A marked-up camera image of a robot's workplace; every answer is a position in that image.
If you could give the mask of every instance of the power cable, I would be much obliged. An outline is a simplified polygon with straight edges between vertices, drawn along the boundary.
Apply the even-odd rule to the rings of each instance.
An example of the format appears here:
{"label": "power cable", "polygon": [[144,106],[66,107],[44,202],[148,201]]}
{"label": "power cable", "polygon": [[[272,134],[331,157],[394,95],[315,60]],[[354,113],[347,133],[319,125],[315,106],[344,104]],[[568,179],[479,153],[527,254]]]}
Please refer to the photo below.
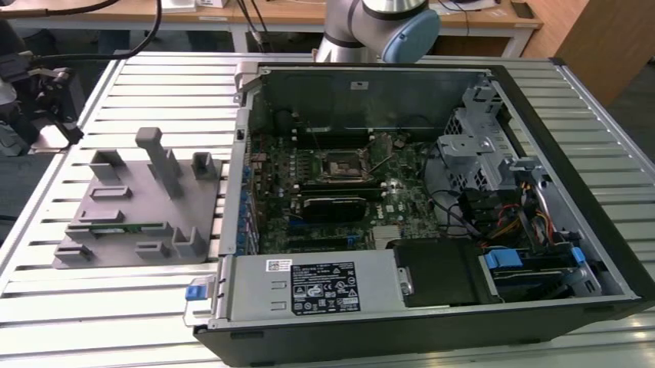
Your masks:
{"label": "power cable", "polygon": [[466,21],[466,24],[467,24],[467,35],[466,35],[466,39],[464,39],[464,46],[467,44],[467,40],[468,40],[468,36],[471,35],[471,24],[468,22],[468,12],[474,12],[472,10],[466,10],[464,8],[462,8],[462,6],[456,3],[456,2],[452,2],[455,4],[455,6],[459,8],[458,9],[452,9],[452,8],[448,8],[446,6],[446,4],[442,2],[442,0],[439,0],[439,4],[442,4],[442,6],[446,8],[446,10],[450,10],[451,12],[463,12],[464,13],[464,21]]}
{"label": "power cable", "polygon": [[252,34],[252,38],[255,38],[255,42],[258,43],[259,52],[262,52],[264,54],[266,50],[264,50],[264,45],[262,42],[262,35],[259,34],[258,29],[255,28],[255,24],[252,23],[252,19],[250,18],[248,7],[246,6],[244,0],[235,0],[235,1],[236,1],[236,4],[242,10],[242,13],[244,14],[244,18],[246,18],[246,22],[248,23],[248,28],[250,28],[250,32]]}
{"label": "power cable", "polygon": [[255,0],[250,0],[250,1],[252,2],[252,6],[255,7],[255,12],[258,13],[262,28],[264,28],[266,43],[268,44],[268,48],[271,49],[271,52],[275,52],[274,43],[271,42],[271,33],[268,33],[268,27],[266,26],[264,18],[262,17],[262,13],[259,12],[258,3],[255,2]]}
{"label": "power cable", "polygon": [[104,0],[103,2],[82,6],[79,8],[49,10],[49,9],[25,9],[25,10],[3,10],[0,8],[0,19],[13,19],[13,18],[44,18],[62,15],[75,15],[88,12],[95,12],[96,10],[104,9],[108,6],[116,4],[120,0]]}
{"label": "power cable", "polygon": [[155,39],[156,33],[160,30],[160,24],[162,24],[162,0],[156,0],[156,14],[155,14],[155,21],[152,23],[151,31],[148,33],[148,36],[143,39],[142,43],[136,48],[132,49],[132,51],[126,52],[124,54],[62,54],[62,55],[41,56],[41,57],[35,57],[32,59],[32,66],[48,62],[60,63],[62,61],[80,61],[80,60],[112,61],[112,60],[130,59],[131,57],[136,56],[139,52],[142,52],[143,49],[151,44],[152,40]]}

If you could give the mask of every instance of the green circuit board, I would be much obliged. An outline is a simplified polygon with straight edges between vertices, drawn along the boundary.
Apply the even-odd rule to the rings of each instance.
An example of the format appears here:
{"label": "green circuit board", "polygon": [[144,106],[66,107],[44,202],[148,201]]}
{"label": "green circuit board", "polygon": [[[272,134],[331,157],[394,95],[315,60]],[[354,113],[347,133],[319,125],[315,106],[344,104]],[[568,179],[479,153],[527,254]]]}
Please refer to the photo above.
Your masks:
{"label": "green circuit board", "polygon": [[[255,155],[259,163],[254,163],[260,213],[259,254],[343,250],[312,246],[312,241],[320,239],[347,238],[347,249],[375,249],[371,230],[383,225],[398,226],[402,238],[439,236],[438,218],[418,176],[428,144],[406,142],[407,137],[399,133],[375,133],[374,136],[375,139],[359,150],[303,150],[284,138],[274,140],[268,137],[255,142],[255,151],[266,153],[266,157]],[[324,178],[328,170],[323,163],[326,156],[348,153],[359,157],[364,176],[384,188],[384,195],[379,200],[367,202],[360,221],[307,223],[298,211],[296,188],[302,183],[316,182],[320,176]],[[294,247],[294,241],[304,241],[307,245]]]}

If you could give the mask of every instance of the table leg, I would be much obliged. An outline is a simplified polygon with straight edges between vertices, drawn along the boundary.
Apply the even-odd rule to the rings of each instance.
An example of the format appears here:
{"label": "table leg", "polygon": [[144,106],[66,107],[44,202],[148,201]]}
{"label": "table leg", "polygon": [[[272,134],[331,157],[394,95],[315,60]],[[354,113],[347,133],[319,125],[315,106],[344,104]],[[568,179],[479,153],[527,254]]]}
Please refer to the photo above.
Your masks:
{"label": "table leg", "polygon": [[235,52],[240,54],[248,53],[248,39],[246,34],[248,33],[248,27],[246,25],[231,25],[230,32],[232,33],[232,44],[235,45]]}
{"label": "table leg", "polygon": [[520,58],[532,32],[532,28],[515,28],[514,36],[510,39],[508,46],[504,48],[503,58]]}

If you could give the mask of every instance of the floor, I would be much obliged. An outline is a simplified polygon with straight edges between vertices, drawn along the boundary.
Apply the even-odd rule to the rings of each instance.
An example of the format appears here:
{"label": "floor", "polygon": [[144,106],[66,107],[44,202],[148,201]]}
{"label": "floor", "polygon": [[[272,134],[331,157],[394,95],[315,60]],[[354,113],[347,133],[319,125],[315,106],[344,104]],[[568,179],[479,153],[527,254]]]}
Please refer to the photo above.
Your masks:
{"label": "floor", "polygon": [[[94,31],[53,31],[60,53],[95,53],[96,33]],[[230,35],[218,32],[218,51],[231,51]],[[143,40],[142,32],[132,32],[131,47]],[[320,42],[320,35],[278,34],[274,36],[276,51],[310,52]],[[39,54],[39,49],[48,49],[41,40],[33,40],[29,48]],[[190,51],[191,46],[184,32],[162,31],[148,51]],[[67,65],[80,71],[83,90],[88,96],[106,63],[80,63]],[[616,121],[631,135],[651,159],[655,159],[655,65],[647,65],[630,87],[608,107]],[[0,156],[0,215],[17,216],[37,185],[41,174],[51,162],[51,157]],[[0,243],[11,230],[11,222],[0,220]]]}

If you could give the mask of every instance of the white sticker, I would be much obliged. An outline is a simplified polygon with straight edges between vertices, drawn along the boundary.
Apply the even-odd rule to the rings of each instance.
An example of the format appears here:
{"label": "white sticker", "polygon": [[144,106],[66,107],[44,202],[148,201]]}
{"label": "white sticker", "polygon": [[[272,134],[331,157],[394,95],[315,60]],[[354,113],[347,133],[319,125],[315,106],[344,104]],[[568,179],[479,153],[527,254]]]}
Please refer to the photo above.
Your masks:
{"label": "white sticker", "polygon": [[292,259],[267,259],[266,272],[290,272]]}
{"label": "white sticker", "polygon": [[336,299],[336,303],[339,304],[339,301],[342,304],[356,304],[359,303],[359,298],[356,297],[344,297],[343,299]]}
{"label": "white sticker", "polygon": [[200,21],[227,21],[226,17],[198,17]]}

